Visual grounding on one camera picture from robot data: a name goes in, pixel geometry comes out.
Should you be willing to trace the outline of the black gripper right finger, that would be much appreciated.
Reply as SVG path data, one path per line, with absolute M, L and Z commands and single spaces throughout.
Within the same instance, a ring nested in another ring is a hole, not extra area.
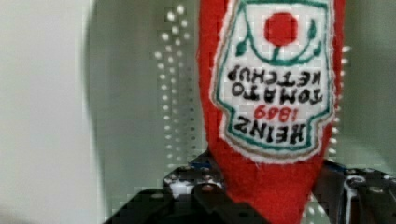
M 326 160 L 313 194 L 331 224 L 396 224 L 393 175 Z

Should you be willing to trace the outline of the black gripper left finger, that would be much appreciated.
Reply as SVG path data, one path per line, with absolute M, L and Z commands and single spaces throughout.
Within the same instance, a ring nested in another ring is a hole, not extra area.
M 159 189 L 138 192 L 104 224 L 270 224 L 248 203 L 233 201 L 209 151 L 176 168 Z

